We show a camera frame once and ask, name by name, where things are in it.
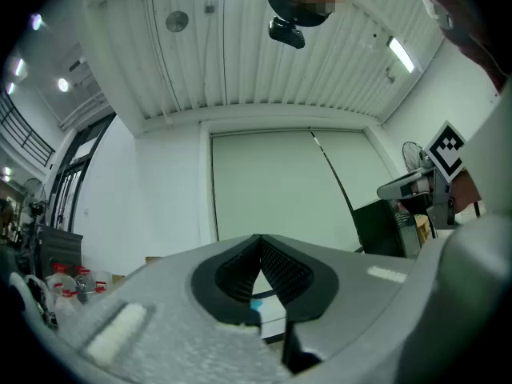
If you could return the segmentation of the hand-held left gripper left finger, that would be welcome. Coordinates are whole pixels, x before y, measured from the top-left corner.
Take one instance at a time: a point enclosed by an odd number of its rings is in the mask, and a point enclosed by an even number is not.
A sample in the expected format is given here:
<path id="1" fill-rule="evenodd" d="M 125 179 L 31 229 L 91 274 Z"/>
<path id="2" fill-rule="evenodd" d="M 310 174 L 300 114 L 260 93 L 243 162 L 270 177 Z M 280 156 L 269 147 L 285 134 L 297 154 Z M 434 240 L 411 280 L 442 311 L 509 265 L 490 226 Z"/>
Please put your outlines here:
<path id="1" fill-rule="evenodd" d="M 289 370 L 250 307 L 258 236 L 144 265 L 62 332 L 59 357 L 80 383 L 282 383 Z"/>

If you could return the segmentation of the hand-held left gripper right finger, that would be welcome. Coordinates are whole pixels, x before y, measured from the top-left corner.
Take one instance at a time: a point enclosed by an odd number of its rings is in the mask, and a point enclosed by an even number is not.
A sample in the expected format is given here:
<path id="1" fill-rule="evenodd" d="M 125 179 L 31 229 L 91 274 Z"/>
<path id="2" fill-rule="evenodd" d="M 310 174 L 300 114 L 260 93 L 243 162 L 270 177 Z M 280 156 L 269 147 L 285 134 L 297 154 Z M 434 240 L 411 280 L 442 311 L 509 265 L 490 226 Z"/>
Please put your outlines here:
<path id="1" fill-rule="evenodd" d="M 353 344 L 412 270 L 406 258 L 260 238 L 261 269 L 286 311 L 282 363 L 298 374 Z"/>

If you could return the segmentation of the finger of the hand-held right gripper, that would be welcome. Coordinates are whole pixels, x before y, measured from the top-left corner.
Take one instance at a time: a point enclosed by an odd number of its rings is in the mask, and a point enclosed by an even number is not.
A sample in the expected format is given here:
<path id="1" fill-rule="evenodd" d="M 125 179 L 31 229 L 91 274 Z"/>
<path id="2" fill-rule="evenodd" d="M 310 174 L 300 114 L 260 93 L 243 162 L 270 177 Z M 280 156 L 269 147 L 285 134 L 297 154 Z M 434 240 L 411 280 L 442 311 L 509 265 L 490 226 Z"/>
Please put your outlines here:
<path id="1" fill-rule="evenodd" d="M 431 192 L 429 178 L 433 177 L 434 168 L 420 168 L 377 189 L 382 200 L 405 200 Z"/>

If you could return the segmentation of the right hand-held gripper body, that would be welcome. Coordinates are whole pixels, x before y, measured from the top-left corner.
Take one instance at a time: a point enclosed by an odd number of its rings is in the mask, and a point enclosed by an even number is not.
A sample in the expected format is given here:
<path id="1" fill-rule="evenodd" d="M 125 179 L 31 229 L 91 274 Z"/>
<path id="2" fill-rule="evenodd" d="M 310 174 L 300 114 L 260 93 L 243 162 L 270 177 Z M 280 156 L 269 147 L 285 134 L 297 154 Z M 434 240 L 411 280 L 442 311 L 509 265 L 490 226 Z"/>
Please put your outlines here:
<path id="1" fill-rule="evenodd" d="M 449 121 L 445 121 L 434 138 L 422 149 L 422 173 L 431 186 L 426 212 L 436 230 L 454 230 L 458 226 L 450 193 L 453 180 L 463 168 L 459 154 L 465 143 L 458 130 Z"/>

